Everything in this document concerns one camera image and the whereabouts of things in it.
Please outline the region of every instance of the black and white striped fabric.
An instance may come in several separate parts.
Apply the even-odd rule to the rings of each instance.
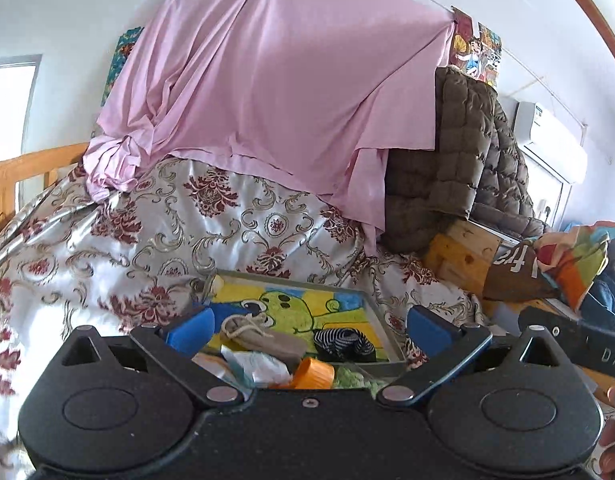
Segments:
[[[370,363],[377,360],[374,345],[355,328],[314,330],[314,343],[321,361]]]

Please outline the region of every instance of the white air conditioner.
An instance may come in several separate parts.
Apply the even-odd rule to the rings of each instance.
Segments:
[[[568,184],[580,184],[585,179],[587,153],[569,130],[540,104],[519,103],[514,135],[521,150],[540,159]]]

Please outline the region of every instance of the wooden bed frame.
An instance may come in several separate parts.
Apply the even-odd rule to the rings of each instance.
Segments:
[[[26,153],[0,162],[0,231],[15,214],[17,182],[44,176],[44,189],[58,179],[58,170],[81,160],[88,142]]]

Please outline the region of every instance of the poster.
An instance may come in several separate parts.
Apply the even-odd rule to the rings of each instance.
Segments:
[[[501,63],[501,37],[482,23],[473,22],[470,16],[456,7],[452,10],[457,25],[449,52],[449,64],[496,88]]]

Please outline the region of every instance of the brown quilted jacket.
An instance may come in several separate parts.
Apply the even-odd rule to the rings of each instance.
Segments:
[[[452,68],[436,70],[436,149],[390,150],[382,244],[427,248],[456,218],[514,238],[543,234],[527,193],[527,166],[496,91]]]

